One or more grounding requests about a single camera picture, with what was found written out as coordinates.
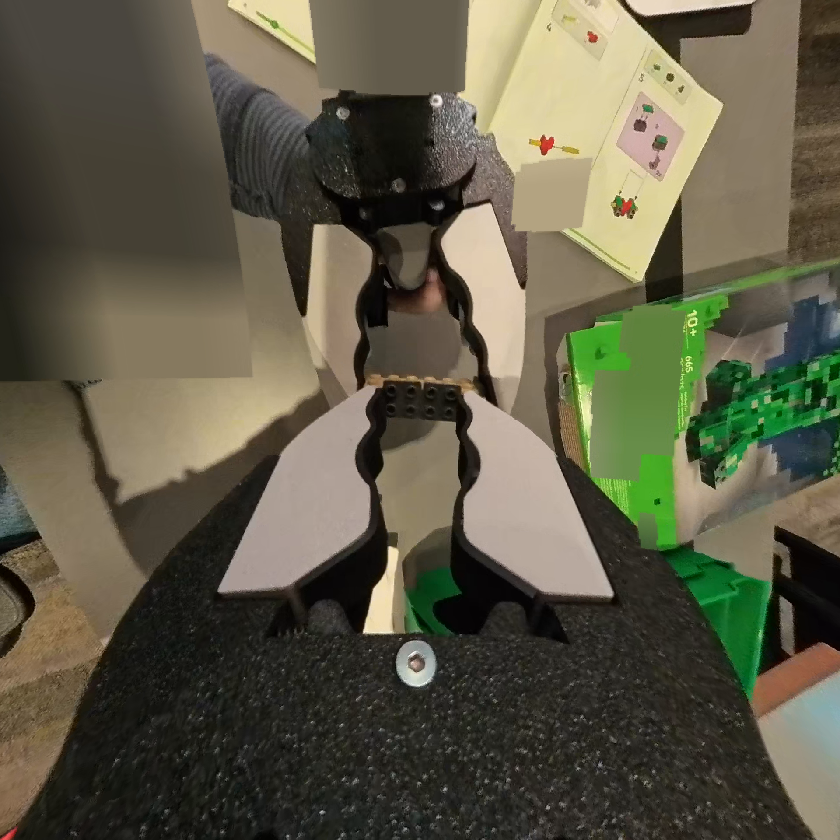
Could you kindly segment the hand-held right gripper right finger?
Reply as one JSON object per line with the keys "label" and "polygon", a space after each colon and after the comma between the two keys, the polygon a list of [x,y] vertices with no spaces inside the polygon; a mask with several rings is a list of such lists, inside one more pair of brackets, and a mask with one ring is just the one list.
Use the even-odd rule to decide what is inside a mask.
{"label": "hand-held right gripper right finger", "polygon": [[458,408],[458,560],[475,561],[526,597],[611,602],[613,587],[551,447],[477,394]]}

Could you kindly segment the green cardboard toy box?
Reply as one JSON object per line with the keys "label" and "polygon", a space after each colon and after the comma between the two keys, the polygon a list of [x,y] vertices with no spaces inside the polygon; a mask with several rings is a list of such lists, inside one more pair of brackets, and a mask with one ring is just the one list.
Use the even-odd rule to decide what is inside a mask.
{"label": "green cardboard toy box", "polygon": [[838,474],[838,259],[623,305],[564,337],[567,456],[672,550]]}

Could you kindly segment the open instruction booklet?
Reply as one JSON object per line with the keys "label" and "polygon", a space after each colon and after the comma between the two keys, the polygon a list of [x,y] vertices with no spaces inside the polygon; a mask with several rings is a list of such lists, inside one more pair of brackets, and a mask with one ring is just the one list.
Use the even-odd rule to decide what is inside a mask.
{"label": "open instruction booklet", "polygon": [[[721,112],[619,2],[230,4],[317,65],[335,98],[469,102],[514,174],[515,230],[564,232],[633,282]],[[448,220],[352,231],[382,252],[378,237],[408,227],[420,249]]]}

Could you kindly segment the person's left hand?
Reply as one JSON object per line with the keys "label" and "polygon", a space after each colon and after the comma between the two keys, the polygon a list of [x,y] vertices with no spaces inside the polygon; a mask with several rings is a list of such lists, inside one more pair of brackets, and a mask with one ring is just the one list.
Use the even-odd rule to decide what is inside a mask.
{"label": "person's left hand", "polygon": [[447,291],[437,269],[429,267],[423,284],[416,289],[387,288],[386,302],[391,312],[423,315],[444,308]]}

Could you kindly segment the green plastic crate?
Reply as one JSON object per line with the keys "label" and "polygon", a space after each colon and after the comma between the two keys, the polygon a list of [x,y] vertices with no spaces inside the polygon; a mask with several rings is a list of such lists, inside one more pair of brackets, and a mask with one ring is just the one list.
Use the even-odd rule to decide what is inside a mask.
{"label": "green plastic crate", "polygon": [[[691,547],[667,550],[663,555],[697,600],[751,699],[760,672],[771,583],[741,574],[730,563]],[[414,588],[405,594],[406,630],[454,636],[451,624],[438,616],[438,607],[460,595],[449,568],[419,575]]]}

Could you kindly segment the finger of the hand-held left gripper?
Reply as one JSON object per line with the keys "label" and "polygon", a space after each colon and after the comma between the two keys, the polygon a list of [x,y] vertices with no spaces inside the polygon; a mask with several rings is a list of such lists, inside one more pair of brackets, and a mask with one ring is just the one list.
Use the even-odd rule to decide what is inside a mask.
{"label": "finger of the hand-held left gripper", "polygon": [[522,375],[526,292],[493,206],[470,206],[449,219],[436,233],[436,256],[486,399],[513,408]]}
{"label": "finger of the hand-held left gripper", "polygon": [[303,327],[330,406],[339,405],[365,382],[370,342],[363,295],[376,266],[374,248],[350,228],[313,226]]}

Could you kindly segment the table with wooden edge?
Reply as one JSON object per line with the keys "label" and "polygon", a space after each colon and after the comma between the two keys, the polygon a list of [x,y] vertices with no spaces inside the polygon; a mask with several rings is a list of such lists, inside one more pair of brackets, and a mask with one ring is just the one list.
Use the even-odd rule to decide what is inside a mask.
{"label": "table with wooden edge", "polygon": [[762,673],[752,692],[752,710],[762,718],[839,671],[839,652],[815,644]]}

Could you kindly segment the grey desk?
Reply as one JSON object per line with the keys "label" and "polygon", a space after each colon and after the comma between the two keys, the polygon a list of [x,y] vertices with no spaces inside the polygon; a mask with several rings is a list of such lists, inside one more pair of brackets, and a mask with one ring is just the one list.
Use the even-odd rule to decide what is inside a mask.
{"label": "grey desk", "polygon": [[[723,111],[670,223],[647,285],[561,234],[528,239],[528,320],[514,416],[551,443],[544,353],[602,298],[630,304],[719,266],[784,252],[801,2],[643,20]],[[254,376],[2,384],[2,466],[96,635],[106,639],[168,552],[264,457],[326,409],[287,272],[280,229],[234,213]]]}

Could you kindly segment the person's left forearm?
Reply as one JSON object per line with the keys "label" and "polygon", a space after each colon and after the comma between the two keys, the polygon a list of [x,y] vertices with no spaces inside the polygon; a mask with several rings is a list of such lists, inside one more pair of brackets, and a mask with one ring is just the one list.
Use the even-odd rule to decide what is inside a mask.
{"label": "person's left forearm", "polygon": [[204,60],[223,146],[233,209],[279,221],[308,119],[219,57]]}

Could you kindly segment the yellow brick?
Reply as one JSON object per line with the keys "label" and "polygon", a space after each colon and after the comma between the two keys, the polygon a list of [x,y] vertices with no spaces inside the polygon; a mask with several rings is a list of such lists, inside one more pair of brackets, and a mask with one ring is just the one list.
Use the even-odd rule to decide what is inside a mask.
{"label": "yellow brick", "polygon": [[433,376],[417,376],[414,374],[368,374],[364,379],[365,385],[385,389],[390,385],[414,386],[425,392],[431,390],[435,395],[460,395],[468,392],[479,393],[478,384],[470,379],[454,379],[451,377],[435,378]]}

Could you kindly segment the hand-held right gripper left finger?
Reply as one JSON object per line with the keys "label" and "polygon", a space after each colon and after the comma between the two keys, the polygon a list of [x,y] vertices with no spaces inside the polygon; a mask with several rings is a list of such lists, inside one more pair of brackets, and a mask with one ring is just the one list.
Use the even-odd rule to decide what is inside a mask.
{"label": "hand-held right gripper left finger", "polygon": [[387,530],[376,479],[385,399],[363,388],[281,453],[218,587],[225,597],[298,593],[362,601],[382,578]]}

